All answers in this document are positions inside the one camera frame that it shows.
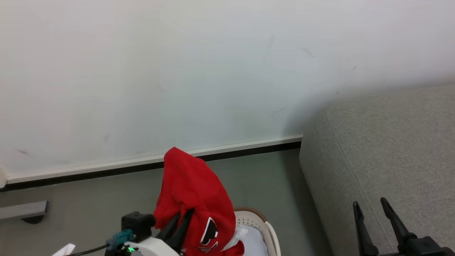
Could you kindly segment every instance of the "black rubber foot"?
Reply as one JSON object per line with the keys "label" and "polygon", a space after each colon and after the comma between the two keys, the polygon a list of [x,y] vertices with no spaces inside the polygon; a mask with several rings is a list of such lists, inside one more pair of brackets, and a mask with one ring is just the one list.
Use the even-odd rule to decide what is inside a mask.
{"label": "black rubber foot", "polygon": [[23,218],[21,220],[23,220],[24,222],[26,222],[28,224],[38,224],[43,220],[43,218],[44,218],[44,215],[40,215],[40,216],[35,216],[35,217]]}

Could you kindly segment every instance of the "laundry basket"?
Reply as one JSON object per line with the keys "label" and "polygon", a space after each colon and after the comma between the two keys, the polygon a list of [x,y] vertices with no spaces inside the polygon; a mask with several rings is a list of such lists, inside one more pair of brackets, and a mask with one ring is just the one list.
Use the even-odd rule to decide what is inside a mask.
{"label": "laundry basket", "polygon": [[237,226],[247,225],[259,230],[264,239],[269,256],[281,256],[278,237],[272,225],[255,209],[247,207],[234,208]]}

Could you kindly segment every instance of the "brown basket rim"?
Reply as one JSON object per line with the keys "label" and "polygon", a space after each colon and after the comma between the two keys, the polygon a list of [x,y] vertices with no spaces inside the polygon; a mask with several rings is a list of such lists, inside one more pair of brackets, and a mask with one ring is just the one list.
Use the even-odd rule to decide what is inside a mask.
{"label": "brown basket rim", "polygon": [[267,218],[256,209],[250,207],[234,207],[234,211],[249,211],[256,214],[263,222],[267,222]]}

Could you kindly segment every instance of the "gray metal bar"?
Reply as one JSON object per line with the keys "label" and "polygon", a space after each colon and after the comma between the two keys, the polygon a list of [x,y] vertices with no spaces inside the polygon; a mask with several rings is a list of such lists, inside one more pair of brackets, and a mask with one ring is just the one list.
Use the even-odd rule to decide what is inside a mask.
{"label": "gray metal bar", "polygon": [[47,203],[48,201],[42,201],[0,208],[0,220],[7,220],[12,218],[23,219],[45,215]]}

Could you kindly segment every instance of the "red garment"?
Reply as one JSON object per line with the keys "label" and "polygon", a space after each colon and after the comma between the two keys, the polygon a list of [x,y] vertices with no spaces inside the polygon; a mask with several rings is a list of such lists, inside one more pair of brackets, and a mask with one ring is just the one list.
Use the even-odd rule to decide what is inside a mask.
{"label": "red garment", "polygon": [[162,229],[178,213],[194,213],[183,244],[187,256],[242,256],[243,243],[222,251],[234,236],[232,203],[218,177],[201,159],[177,148],[164,155],[164,176],[155,227]]}

